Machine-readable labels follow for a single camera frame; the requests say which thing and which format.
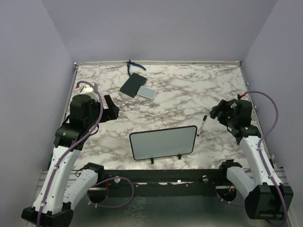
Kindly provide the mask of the black whiteboard marker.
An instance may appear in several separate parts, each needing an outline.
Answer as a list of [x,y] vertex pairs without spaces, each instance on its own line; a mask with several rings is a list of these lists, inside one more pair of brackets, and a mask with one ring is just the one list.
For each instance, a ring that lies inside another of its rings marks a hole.
[[203,129],[204,125],[205,125],[206,119],[207,119],[207,115],[205,115],[205,116],[203,117],[201,126],[200,126],[200,128],[199,128],[199,130],[197,131],[197,134],[196,134],[197,137],[200,136],[200,134],[201,134],[201,132],[202,132],[202,129]]

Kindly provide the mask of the small white square device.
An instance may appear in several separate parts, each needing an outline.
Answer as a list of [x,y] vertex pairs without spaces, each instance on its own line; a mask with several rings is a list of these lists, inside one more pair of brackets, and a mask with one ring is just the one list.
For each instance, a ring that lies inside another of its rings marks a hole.
[[156,92],[157,91],[152,88],[141,86],[137,91],[137,95],[145,97],[147,99],[154,99]]

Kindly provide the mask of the small whiteboard black frame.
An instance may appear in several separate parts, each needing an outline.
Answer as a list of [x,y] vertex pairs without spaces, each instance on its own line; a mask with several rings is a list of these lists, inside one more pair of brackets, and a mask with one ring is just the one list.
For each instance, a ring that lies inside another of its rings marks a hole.
[[195,125],[170,129],[133,132],[129,135],[133,159],[150,160],[193,152],[197,127]]

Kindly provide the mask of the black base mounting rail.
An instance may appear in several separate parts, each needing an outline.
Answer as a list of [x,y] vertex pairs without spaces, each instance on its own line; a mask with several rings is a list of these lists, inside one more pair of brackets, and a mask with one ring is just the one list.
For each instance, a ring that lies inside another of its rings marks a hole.
[[97,182],[110,180],[106,189],[111,197],[127,197],[134,186],[134,196],[215,196],[216,188],[228,189],[232,184],[219,169],[185,170],[100,170]]

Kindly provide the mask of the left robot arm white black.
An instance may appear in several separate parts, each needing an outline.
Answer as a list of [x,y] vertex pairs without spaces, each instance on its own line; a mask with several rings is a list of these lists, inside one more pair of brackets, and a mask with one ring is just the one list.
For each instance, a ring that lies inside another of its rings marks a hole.
[[52,161],[43,187],[32,206],[24,208],[21,217],[38,227],[67,227],[74,209],[90,187],[101,186],[105,179],[102,165],[87,163],[69,189],[66,189],[74,163],[94,127],[118,118],[119,108],[110,95],[102,101],[91,95],[76,95],[70,113],[55,133]]

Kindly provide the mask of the black rectangular box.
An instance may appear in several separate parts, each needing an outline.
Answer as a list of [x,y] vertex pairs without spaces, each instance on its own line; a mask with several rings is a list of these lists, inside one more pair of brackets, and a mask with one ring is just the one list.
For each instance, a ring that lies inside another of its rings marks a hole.
[[120,88],[120,92],[134,98],[141,86],[145,85],[147,78],[137,73],[133,73]]

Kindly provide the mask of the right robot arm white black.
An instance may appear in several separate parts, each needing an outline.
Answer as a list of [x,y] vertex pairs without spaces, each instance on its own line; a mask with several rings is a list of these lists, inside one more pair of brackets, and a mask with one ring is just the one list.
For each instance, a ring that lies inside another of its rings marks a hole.
[[239,163],[223,162],[217,179],[223,185],[232,183],[236,187],[250,219],[285,220],[294,193],[273,169],[259,129],[251,124],[251,114],[252,103],[241,99],[221,100],[212,108],[210,117],[231,129],[253,176],[250,178]]

